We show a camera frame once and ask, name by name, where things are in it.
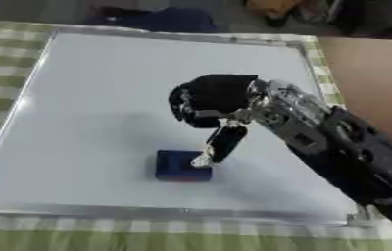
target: table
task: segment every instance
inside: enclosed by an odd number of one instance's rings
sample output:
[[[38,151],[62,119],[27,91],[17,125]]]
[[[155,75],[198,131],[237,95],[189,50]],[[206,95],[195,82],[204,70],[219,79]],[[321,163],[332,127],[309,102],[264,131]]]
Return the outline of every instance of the table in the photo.
[[[0,124],[51,29],[51,25],[0,23]],[[224,36],[287,40],[291,37]],[[327,102],[340,103],[341,96],[316,39],[305,37],[305,41],[317,71],[321,71],[319,80],[326,86]],[[392,250],[392,224],[386,220],[374,224],[375,227],[359,228],[215,220],[161,222],[0,216],[0,250]]]
[[[350,111],[392,138],[392,40],[322,38],[320,43]]]

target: blue object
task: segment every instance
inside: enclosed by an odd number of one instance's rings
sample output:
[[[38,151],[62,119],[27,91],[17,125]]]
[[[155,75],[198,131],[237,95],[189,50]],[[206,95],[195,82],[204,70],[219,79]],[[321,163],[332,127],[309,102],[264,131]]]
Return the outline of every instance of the blue object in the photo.
[[[212,168],[195,169],[190,165],[201,153],[158,151],[155,177],[165,181],[209,181],[212,178]]]
[[[166,8],[158,12],[118,17],[95,17],[87,25],[113,25],[154,32],[214,33],[217,28],[210,15],[199,9]]]

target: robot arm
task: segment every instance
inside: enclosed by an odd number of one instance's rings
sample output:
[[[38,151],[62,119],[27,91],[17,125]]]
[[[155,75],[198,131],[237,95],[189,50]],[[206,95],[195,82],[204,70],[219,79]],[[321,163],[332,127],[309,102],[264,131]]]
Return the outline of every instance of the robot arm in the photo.
[[[221,162],[246,136],[245,125],[256,121],[355,202],[392,220],[392,142],[342,108],[256,75],[202,76],[176,88],[170,103],[179,120],[216,128],[194,167]]]

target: wooden table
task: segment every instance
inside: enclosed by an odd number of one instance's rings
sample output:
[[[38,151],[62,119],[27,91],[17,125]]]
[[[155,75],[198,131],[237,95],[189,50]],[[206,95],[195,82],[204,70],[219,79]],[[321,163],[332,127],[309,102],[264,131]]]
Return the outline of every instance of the wooden table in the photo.
[[[348,109],[392,139],[392,40],[322,38]]]

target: black robotic finger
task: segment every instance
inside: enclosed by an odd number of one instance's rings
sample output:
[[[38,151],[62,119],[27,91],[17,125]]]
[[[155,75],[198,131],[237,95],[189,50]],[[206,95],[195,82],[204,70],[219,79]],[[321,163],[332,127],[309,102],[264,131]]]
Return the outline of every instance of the black robotic finger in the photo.
[[[248,106],[247,89],[256,75],[204,75],[175,88],[169,103],[174,116],[196,128],[216,128],[219,117],[198,118],[197,111],[229,114]]]
[[[184,104],[182,99],[183,89],[178,86],[169,95],[169,105],[171,106],[171,111],[177,120],[182,121],[184,115],[182,114],[181,108]]]
[[[194,110],[215,110],[224,114],[248,106],[247,89],[256,75],[204,75],[181,88],[190,96]]]
[[[237,147],[240,141],[246,136],[248,129],[243,126],[223,126],[219,127],[207,140],[207,144],[213,148],[212,161],[222,162]]]

